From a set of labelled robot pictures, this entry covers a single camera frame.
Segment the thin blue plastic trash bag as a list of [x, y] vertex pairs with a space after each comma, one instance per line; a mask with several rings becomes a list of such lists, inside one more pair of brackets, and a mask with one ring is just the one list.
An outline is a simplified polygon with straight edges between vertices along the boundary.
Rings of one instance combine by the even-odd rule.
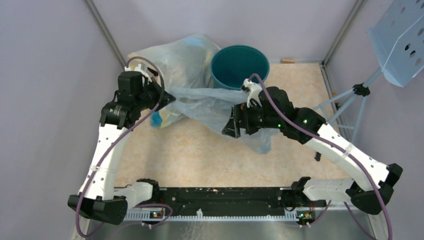
[[223, 88], [185, 88], [175, 87], [169, 91], [176, 97], [176, 101], [167, 108], [181, 116], [171, 120], [163, 120], [170, 125], [183, 117], [200, 121], [214, 133], [226, 138], [243, 143], [258, 154], [267, 154], [272, 149], [272, 136], [276, 129], [260, 129], [258, 132], [248, 135], [241, 132], [241, 137], [233, 138], [222, 134], [222, 130], [230, 119], [232, 106], [247, 101], [247, 94], [242, 90], [230, 90]]

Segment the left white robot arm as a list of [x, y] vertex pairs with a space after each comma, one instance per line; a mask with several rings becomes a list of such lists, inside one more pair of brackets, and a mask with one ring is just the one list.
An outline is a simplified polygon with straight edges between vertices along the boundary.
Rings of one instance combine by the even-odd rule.
[[70, 195], [67, 201], [78, 215], [119, 225], [128, 209], [138, 203], [154, 207], [160, 202], [155, 181], [114, 187], [125, 144], [136, 123], [141, 122], [141, 112], [149, 110], [152, 114], [176, 100], [157, 83], [156, 77], [156, 71], [143, 70], [128, 70], [118, 76], [112, 101], [101, 109], [98, 140], [87, 177], [78, 194]]

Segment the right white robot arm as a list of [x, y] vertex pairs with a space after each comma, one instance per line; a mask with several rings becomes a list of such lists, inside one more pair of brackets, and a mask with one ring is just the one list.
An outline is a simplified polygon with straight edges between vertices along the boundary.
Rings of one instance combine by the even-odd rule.
[[294, 107], [287, 93], [272, 86], [244, 86], [246, 102], [236, 104], [222, 133], [239, 138], [261, 129], [277, 129], [326, 156], [348, 174], [345, 179], [302, 177], [291, 185], [293, 200], [299, 206], [312, 201], [348, 202], [370, 215], [385, 213], [394, 186], [403, 169], [395, 163], [384, 164], [365, 154], [339, 133], [316, 111]]

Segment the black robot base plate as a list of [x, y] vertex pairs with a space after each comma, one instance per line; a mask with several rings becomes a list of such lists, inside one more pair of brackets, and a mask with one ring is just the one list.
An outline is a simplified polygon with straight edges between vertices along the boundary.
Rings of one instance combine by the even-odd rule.
[[154, 190], [148, 204], [166, 204], [172, 216], [206, 217], [282, 216], [300, 208], [325, 207], [288, 187], [167, 187]]

